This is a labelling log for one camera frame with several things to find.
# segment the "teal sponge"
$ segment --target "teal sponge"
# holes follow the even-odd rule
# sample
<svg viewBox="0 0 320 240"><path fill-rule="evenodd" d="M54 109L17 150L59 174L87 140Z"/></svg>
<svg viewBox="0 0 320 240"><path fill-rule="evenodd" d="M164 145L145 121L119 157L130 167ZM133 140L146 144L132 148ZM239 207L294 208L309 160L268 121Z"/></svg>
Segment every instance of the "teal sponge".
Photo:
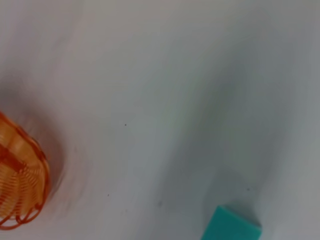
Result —
<svg viewBox="0 0 320 240"><path fill-rule="evenodd" d="M261 227L218 206L201 240L258 240Z"/></svg>

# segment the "sponge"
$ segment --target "sponge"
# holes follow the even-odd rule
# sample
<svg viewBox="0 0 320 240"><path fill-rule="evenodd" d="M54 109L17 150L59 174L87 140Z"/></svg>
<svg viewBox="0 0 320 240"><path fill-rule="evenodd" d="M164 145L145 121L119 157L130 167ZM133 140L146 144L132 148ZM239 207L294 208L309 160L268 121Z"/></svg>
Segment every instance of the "sponge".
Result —
<svg viewBox="0 0 320 240"><path fill-rule="evenodd" d="M258 240L261 227L225 206L218 206L201 240Z"/></svg>

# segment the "orange wire basket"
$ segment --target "orange wire basket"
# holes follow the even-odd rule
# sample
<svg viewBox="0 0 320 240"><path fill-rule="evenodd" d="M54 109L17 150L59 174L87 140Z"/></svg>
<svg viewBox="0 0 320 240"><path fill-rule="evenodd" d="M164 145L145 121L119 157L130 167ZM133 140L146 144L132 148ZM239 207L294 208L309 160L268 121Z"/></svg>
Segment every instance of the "orange wire basket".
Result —
<svg viewBox="0 0 320 240"><path fill-rule="evenodd" d="M0 112L0 230L34 220L49 191L49 165L39 144Z"/></svg>

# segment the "wire basket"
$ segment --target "wire basket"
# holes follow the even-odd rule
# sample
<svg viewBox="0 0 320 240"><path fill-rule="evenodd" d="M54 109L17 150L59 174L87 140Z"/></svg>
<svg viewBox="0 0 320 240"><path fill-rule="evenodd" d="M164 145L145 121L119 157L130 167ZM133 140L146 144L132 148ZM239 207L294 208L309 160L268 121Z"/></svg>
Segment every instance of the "wire basket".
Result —
<svg viewBox="0 0 320 240"><path fill-rule="evenodd" d="M49 165L39 144L0 112L0 230L34 220L49 191Z"/></svg>

